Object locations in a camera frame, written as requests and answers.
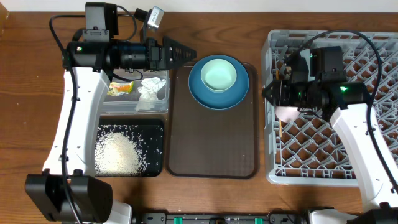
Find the wooden chopstick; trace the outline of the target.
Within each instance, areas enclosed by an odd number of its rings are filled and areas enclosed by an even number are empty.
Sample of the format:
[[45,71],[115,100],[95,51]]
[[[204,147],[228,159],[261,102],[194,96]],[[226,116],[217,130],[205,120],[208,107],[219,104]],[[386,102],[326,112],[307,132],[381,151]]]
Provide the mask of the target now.
[[[275,78],[276,80],[279,79],[279,71],[276,70],[275,71]],[[279,137],[282,137],[282,121],[278,118],[278,122],[279,122]]]

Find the pink cup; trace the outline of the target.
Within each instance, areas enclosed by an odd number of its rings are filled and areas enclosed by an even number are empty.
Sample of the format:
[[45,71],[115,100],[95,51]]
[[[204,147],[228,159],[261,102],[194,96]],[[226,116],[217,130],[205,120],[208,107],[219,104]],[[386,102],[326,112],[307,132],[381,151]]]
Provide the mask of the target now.
[[289,123],[294,122],[300,116],[300,111],[298,107],[276,106],[275,115],[280,121]]

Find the white tissue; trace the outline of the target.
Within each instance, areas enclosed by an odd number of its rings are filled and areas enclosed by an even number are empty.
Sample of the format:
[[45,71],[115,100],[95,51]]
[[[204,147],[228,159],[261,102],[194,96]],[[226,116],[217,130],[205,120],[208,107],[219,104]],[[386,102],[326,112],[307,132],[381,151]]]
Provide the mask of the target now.
[[165,86],[166,79],[145,78],[141,81],[141,84],[142,86],[137,89],[141,95],[136,105],[136,111],[151,110],[155,108],[155,102],[158,100],[157,94]]

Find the yellow green snack wrapper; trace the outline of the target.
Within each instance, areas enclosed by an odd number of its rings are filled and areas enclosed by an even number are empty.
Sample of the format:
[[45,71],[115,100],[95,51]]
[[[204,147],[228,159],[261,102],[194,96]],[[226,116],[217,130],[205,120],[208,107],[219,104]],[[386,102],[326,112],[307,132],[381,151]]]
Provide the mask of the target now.
[[130,92],[132,92],[133,86],[134,86],[133,81],[127,83],[111,82],[107,95],[110,96],[128,95],[130,94]]

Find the mint green bowl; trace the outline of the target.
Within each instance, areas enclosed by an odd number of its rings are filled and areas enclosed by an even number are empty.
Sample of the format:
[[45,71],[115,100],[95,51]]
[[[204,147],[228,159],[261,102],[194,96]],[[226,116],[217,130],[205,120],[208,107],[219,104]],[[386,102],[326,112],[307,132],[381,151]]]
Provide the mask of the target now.
[[236,82],[237,71],[233,64],[224,59],[208,61],[201,69],[203,84],[214,93],[223,93]]

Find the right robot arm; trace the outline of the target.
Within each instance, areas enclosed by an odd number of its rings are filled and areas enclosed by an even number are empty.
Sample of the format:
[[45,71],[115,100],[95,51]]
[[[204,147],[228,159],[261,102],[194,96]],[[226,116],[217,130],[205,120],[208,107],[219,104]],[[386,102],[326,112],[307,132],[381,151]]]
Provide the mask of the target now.
[[371,95],[362,82],[348,82],[341,47],[304,50],[286,61],[287,80],[273,80],[262,91],[287,123],[301,109],[317,108],[348,155],[361,192],[362,215],[334,208],[307,210],[299,223],[397,223],[397,165],[382,136]]

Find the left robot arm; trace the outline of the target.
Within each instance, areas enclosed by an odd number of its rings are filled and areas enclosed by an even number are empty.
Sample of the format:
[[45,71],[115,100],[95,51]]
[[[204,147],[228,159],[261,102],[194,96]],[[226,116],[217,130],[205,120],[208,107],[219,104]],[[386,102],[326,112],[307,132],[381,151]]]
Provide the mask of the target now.
[[153,7],[131,14],[142,27],[140,40],[118,38],[118,19],[128,16],[122,6],[88,2],[85,26],[67,46],[61,46],[64,68],[63,105],[56,136],[40,174],[29,174],[25,191],[50,222],[134,223],[132,207],[113,198],[112,187],[95,177],[95,141],[101,107],[114,70],[172,70],[197,53],[176,40],[161,43],[146,35],[157,30],[164,15]]

